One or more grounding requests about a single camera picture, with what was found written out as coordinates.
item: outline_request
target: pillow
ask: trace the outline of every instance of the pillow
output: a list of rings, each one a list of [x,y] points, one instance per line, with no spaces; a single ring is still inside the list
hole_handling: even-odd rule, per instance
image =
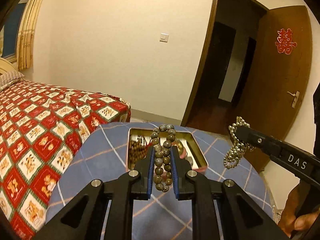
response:
[[[13,70],[13,71],[7,72],[6,74],[1,75],[0,76],[0,92],[10,87],[12,84],[23,81],[24,77],[25,77],[24,74],[16,70]]]

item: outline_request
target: tablecloth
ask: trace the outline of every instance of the tablecloth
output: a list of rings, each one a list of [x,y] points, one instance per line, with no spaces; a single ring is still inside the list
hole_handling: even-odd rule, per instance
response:
[[[125,172],[129,128],[153,129],[159,125],[157,122],[114,122],[100,125],[82,145],[52,192],[46,222],[91,180],[109,181],[117,179]],[[238,167],[231,170],[224,168],[223,157],[230,149],[230,141],[219,135],[208,134],[193,128],[176,126],[175,129],[187,130],[193,134],[209,163],[205,173],[207,178],[217,181],[233,179],[272,217],[268,192],[263,180],[251,164],[242,158]],[[160,234],[155,230],[159,225],[162,228]],[[192,239],[191,201],[176,200],[172,187],[167,193],[159,192],[153,187],[149,201],[134,201],[132,239]]]

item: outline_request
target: light switch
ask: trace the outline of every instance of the light switch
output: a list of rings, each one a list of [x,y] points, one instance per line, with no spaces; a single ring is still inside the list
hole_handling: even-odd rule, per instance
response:
[[[160,34],[160,41],[162,41],[162,42],[168,42],[168,37],[169,37],[169,34],[161,33],[161,34]]]

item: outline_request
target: wall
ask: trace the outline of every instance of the wall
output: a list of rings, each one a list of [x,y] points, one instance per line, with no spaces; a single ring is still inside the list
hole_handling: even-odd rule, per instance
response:
[[[304,4],[303,0],[258,1],[268,8]],[[28,77],[118,95],[135,109],[181,120],[211,4],[212,0],[43,0],[34,67],[27,70]],[[319,24],[311,12],[310,19],[313,50],[319,51]],[[159,42],[161,32],[169,33],[168,43]],[[286,139],[309,151],[315,130],[311,96],[320,80],[319,57],[313,53],[307,93]],[[168,91],[165,105],[160,104],[160,90]],[[282,174],[277,167],[267,168]],[[279,181],[269,174],[266,172],[273,190]],[[283,178],[288,188],[283,187],[280,195],[295,184],[294,176]]]

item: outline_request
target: metal screw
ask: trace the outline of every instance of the metal screw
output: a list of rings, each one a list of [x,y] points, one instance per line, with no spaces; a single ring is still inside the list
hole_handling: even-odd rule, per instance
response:
[[[235,182],[232,180],[232,179],[226,179],[224,181],[224,184],[227,186],[227,187],[233,187],[235,185]]]
[[[99,187],[100,184],[101,184],[101,181],[99,179],[94,179],[93,181],[91,181],[91,186]]]
[[[130,177],[138,176],[138,174],[139,174],[139,172],[136,171],[136,170],[129,171],[129,176],[130,176]]]
[[[190,177],[195,177],[195,176],[197,176],[198,173],[196,171],[190,170],[190,171],[187,172],[187,174]]]

